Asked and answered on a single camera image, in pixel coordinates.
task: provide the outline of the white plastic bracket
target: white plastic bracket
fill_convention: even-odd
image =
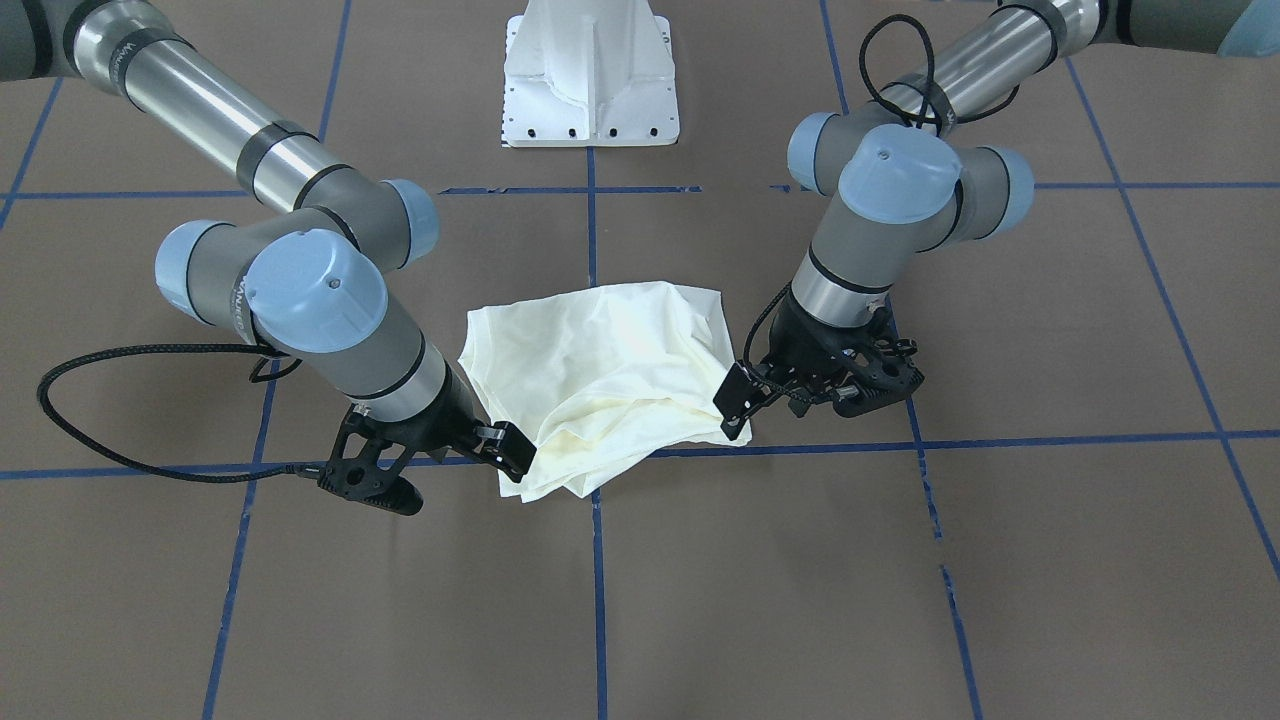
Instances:
[[[530,0],[507,22],[502,143],[671,145],[671,23],[648,0]]]

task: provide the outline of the light blue joint cap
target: light blue joint cap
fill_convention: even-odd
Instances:
[[[840,199],[876,223],[918,223],[947,206],[960,169],[960,156],[945,140],[915,128],[879,126],[840,173]]]
[[[434,250],[440,241],[440,215],[435,211],[431,196],[417,183],[406,179],[383,182],[396,190],[408,214],[408,256],[404,259],[404,265],[408,265]]]
[[[259,325],[302,352],[338,352],[364,342],[387,316],[387,282],[346,237],[325,229],[268,245],[244,274]]]
[[[1280,53],[1280,0],[1253,0],[1226,33],[1222,58],[1267,58]]]
[[[156,286],[160,288],[160,295],[169,301],[169,305],[206,325],[210,323],[206,323],[191,304],[191,291],[187,288],[187,265],[191,264],[191,252],[196,249],[201,236],[210,228],[225,224],[218,220],[183,223],[164,238],[156,252]]]
[[[1032,172],[1030,163],[1023,158],[1021,152],[989,145],[983,147],[1000,155],[1000,160],[1005,163],[1005,169],[1009,172],[1009,204],[1005,205],[1005,219],[1000,220],[996,229],[987,236],[991,237],[1012,228],[1032,211],[1032,202],[1036,201],[1036,173]]]
[[[795,132],[791,133],[791,142],[787,143],[787,169],[791,170],[791,177],[800,183],[800,187],[822,192],[818,190],[818,170],[814,167],[818,155],[818,138],[822,136],[822,128],[827,127],[827,120],[835,117],[835,113],[814,113],[800,120]]]

